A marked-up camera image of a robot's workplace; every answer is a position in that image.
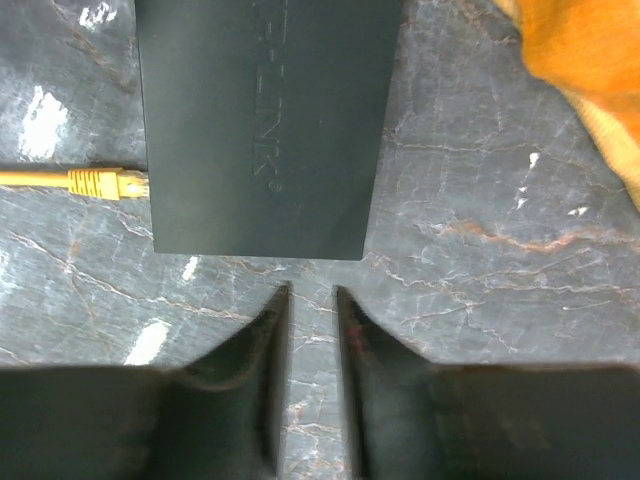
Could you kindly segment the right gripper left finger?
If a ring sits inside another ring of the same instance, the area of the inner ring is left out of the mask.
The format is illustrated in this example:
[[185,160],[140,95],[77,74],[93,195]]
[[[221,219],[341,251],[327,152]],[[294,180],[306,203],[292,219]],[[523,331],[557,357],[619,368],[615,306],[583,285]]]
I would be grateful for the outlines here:
[[180,368],[1,372],[5,479],[275,479],[289,370],[289,285]]

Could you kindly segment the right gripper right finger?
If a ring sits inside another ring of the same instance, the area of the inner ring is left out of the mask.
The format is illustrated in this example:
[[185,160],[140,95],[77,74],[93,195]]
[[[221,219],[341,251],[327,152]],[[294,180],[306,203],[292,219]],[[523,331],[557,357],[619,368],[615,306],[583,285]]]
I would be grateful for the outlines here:
[[443,364],[335,291],[355,479],[635,479],[639,369]]

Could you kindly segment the black network switch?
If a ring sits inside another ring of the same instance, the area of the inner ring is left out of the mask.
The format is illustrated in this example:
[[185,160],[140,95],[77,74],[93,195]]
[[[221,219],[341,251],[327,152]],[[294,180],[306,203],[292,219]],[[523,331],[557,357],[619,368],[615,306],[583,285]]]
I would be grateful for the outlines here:
[[360,260],[402,11],[137,2],[155,250]]

